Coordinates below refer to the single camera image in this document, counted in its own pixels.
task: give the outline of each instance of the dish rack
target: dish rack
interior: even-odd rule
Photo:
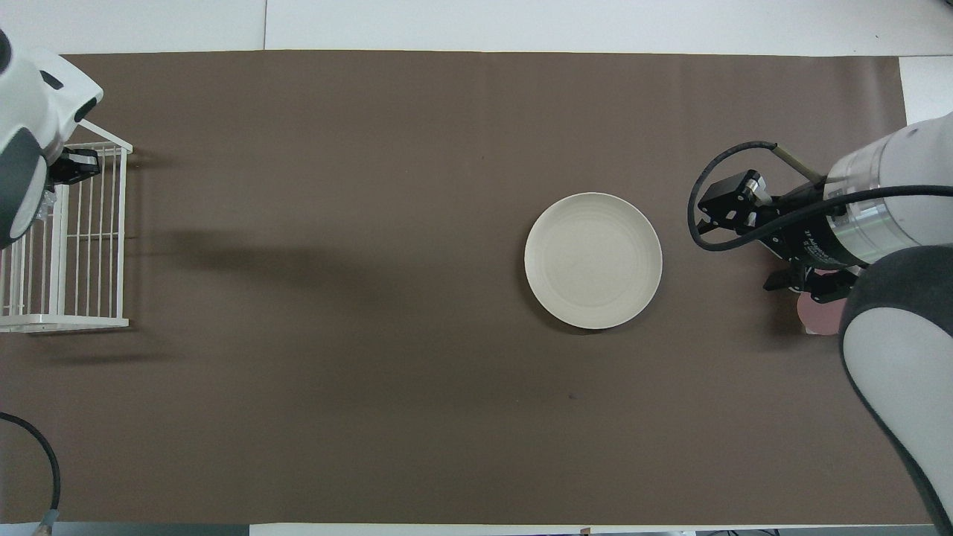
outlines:
[[[123,317],[126,166],[132,145],[83,120],[103,141],[101,173],[57,185],[56,200],[27,233],[0,252],[0,332],[129,326]]]

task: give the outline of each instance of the pink object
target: pink object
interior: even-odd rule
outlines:
[[[841,314],[846,299],[838,299],[830,303],[817,303],[811,299],[811,294],[802,292],[798,297],[798,317],[813,335],[837,335],[841,326]]]

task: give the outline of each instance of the round plate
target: round plate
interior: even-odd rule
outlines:
[[[661,246],[649,220],[624,199],[592,192],[542,213],[526,238],[523,263],[539,303],[588,329],[631,320],[661,280]]]

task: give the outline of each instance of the brown table surface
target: brown table surface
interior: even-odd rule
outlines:
[[[133,328],[0,337],[0,407],[67,520],[901,524],[926,514],[835,338],[695,247],[707,161],[825,171],[900,126],[896,58],[216,52],[74,56],[136,147]],[[782,193],[797,184],[770,155]],[[638,317],[571,328],[524,240],[621,196],[659,234]],[[49,472],[0,428],[2,520]]]

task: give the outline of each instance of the plate rim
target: plate rim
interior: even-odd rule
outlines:
[[[654,286],[653,286],[653,288],[652,288],[652,294],[649,296],[648,300],[645,301],[645,303],[638,309],[638,311],[636,311],[631,317],[629,317],[629,318],[627,318],[627,319],[625,319],[625,320],[622,320],[622,321],[620,321],[620,322],[618,322],[618,323],[614,323],[614,324],[612,324],[612,325],[598,325],[598,326],[596,326],[596,325],[580,325],[580,323],[575,323],[575,322],[573,322],[573,321],[569,321],[569,320],[563,318],[562,316],[556,314],[555,312],[553,312],[552,309],[550,309],[550,308],[546,305],[545,301],[539,297],[539,293],[537,292],[537,289],[534,287],[534,285],[533,285],[533,280],[530,278],[530,275],[529,275],[529,266],[528,266],[528,263],[529,263],[529,257],[530,257],[530,251],[529,251],[530,239],[533,237],[534,232],[537,231],[539,222],[540,222],[540,221],[543,219],[543,217],[546,216],[546,214],[549,213],[550,211],[558,210],[558,205],[559,205],[560,203],[563,203],[564,201],[568,201],[569,199],[572,199],[572,198],[574,198],[574,197],[579,197],[579,196],[601,196],[601,197],[610,197],[610,198],[612,198],[612,199],[619,200],[619,201],[621,201],[622,203],[624,203],[625,205],[627,205],[629,208],[631,208],[632,210],[634,210],[634,211],[636,212],[636,214],[638,214],[639,216],[641,216],[641,217],[645,220],[645,222],[648,224],[648,229],[649,229],[650,231],[652,231],[652,237],[655,239],[654,243],[655,243],[656,247],[653,248],[653,251],[658,250],[658,254],[659,254],[659,272],[658,272],[658,276],[655,278],[655,281],[654,281]],[[527,283],[529,284],[530,290],[533,292],[533,296],[536,298],[537,302],[538,302],[540,305],[542,305],[543,309],[546,309],[546,312],[547,312],[547,313],[549,313],[550,315],[553,315],[553,317],[555,317],[555,318],[558,319],[559,321],[562,321],[562,322],[565,322],[565,323],[567,323],[567,324],[569,324],[569,325],[571,325],[571,326],[576,326],[576,327],[583,328],[583,329],[596,329],[596,330],[599,330],[599,329],[609,329],[609,328],[612,328],[612,327],[616,327],[616,326],[622,325],[622,324],[624,324],[625,322],[627,322],[627,321],[629,321],[629,320],[631,320],[631,319],[637,317],[637,316],[639,315],[639,313],[641,313],[642,311],[645,310],[646,307],[648,307],[649,303],[652,302],[652,299],[655,298],[655,294],[658,293],[658,291],[659,291],[659,285],[661,284],[661,274],[662,274],[662,271],[663,271],[663,270],[664,270],[664,255],[662,254],[662,251],[661,251],[661,240],[659,240],[659,233],[656,232],[655,226],[652,225],[652,221],[651,221],[651,220],[648,218],[648,216],[646,216],[641,210],[639,210],[638,207],[636,207],[635,205],[633,205],[633,204],[630,203],[629,201],[623,199],[622,197],[614,196],[614,195],[612,195],[612,194],[606,194],[606,193],[604,193],[604,192],[579,192],[578,194],[572,194],[572,195],[570,195],[570,196],[563,197],[562,199],[559,199],[559,200],[553,202],[550,206],[546,207],[546,210],[542,211],[542,212],[539,214],[539,216],[537,216],[536,221],[533,222],[533,226],[530,228],[529,234],[526,235],[526,242],[525,242],[525,244],[523,244],[523,275],[526,277],[526,281],[527,281]]]

